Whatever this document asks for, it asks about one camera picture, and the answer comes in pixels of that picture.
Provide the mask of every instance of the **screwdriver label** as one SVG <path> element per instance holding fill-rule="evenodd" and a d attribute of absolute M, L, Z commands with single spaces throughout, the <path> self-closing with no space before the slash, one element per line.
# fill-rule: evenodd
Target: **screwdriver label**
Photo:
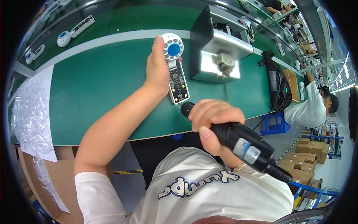
<path fill-rule="evenodd" d="M 255 146 L 250 146 L 248 149 L 247 149 L 247 152 L 245 153 L 243 159 L 248 162 L 249 164 L 253 165 L 257 158 L 260 156 L 261 154 L 261 151 L 256 148 Z"/>
<path fill-rule="evenodd" d="M 251 145 L 251 142 L 247 141 L 244 138 L 239 138 L 239 140 L 236 142 L 234 150 L 232 151 L 235 155 L 238 157 L 243 157 L 245 155 L 246 150 Z"/>

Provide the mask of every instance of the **metal machine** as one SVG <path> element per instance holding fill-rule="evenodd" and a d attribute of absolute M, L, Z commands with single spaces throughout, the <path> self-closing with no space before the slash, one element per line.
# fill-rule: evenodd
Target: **metal machine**
<path fill-rule="evenodd" d="M 207 5 L 190 30 L 190 78 L 216 83 L 240 78 L 239 60 L 253 53 L 247 25 Z"/>

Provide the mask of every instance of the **electric screwdriver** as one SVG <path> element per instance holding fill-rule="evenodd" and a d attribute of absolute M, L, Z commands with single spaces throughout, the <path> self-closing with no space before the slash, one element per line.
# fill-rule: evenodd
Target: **electric screwdriver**
<path fill-rule="evenodd" d="M 185 102 L 180 112 L 188 118 L 194 103 Z M 231 150 L 240 160 L 260 173 L 267 173 L 283 181 L 292 182 L 292 176 L 277 166 L 274 148 L 264 142 L 251 129 L 239 123 L 212 124 L 210 129 L 216 134 L 220 144 Z"/>

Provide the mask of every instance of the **white t-shirt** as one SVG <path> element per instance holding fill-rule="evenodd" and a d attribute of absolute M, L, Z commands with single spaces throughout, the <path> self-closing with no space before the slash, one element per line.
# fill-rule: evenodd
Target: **white t-shirt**
<path fill-rule="evenodd" d="M 316 83 L 311 82 L 306 86 L 306 91 L 308 99 L 305 102 L 284 109 L 285 121 L 299 127 L 321 126 L 326 121 L 326 107 Z"/>
<path fill-rule="evenodd" d="M 192 224 L 213 215 L 273 222 L 293 208 L 286 183 L 245 164 L 228 171 L 211 155 L 191 147 L 180 147 L 160 162 L 129 215 L 107 176 L 83 172 L 74 179 L 84 222 L 91 224 Z"/>

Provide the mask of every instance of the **black hair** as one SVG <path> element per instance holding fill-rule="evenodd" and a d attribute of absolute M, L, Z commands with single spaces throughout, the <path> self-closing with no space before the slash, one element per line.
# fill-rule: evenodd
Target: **black hair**
<path fill-rule="evenodd" d="M 329 113 L 332 114 L 337 112 L 339 101 L 336 95 L 330 94 L 330 97 L 331 97 L 332 104 L 331 107 L 329 108 Z"/>

